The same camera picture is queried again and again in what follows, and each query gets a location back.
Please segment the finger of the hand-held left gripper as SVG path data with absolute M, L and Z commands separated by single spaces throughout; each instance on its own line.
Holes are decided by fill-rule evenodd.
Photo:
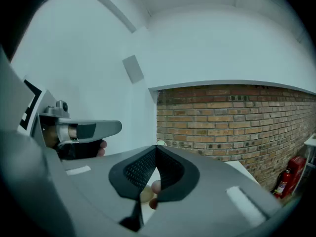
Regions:
M 122 124 L 118 120 L 79 120 L 58 118 L 56 132 L 60 144 L 90 143 L 118 134 Z

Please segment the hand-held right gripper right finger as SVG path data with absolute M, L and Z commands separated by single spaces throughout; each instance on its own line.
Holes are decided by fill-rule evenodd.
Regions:
M 281 204 L 258 183 L 225 162 L 158 146 L 182 163 L 191 163 L 199 172 L 185 169 L 181 179 L 162 187 L 158 207 L 140 229 L 147 237 L 242 237 L 268 234 L 269 220 Z

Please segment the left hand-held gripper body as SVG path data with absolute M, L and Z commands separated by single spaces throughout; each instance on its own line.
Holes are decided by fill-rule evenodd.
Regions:
M 63 141 L 70 141 L 71 133 L 68 124 L 60 124 L 61 118 L 68 119 L 68 104 L 56 100 L 48 89 L 30 77 L 24 77 L 23 83 L 34 94 L 25 113 L 22 116 L 18 131 L 32 137 L 41 147 L 57 145 Z

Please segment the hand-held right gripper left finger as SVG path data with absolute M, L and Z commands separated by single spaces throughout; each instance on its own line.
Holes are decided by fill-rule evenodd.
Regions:
M 61 161 L 46 150 L 47 169 L 56 192 L 49 211 L 54 237 L 155 237 L 157 219 L 143 223 L 139 195 L 124 175 L 132 162 L 154 157 L 155 146 L 107 157 Z

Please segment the person's left hand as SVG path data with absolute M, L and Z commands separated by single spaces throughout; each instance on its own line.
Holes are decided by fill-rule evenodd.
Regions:
M 105 155 L 106 147 L 106 141 L 97 140 L 90 143 L 66 144 L 57 147 L 56 151 L 61 160 L 77 160 L 102 157 Z

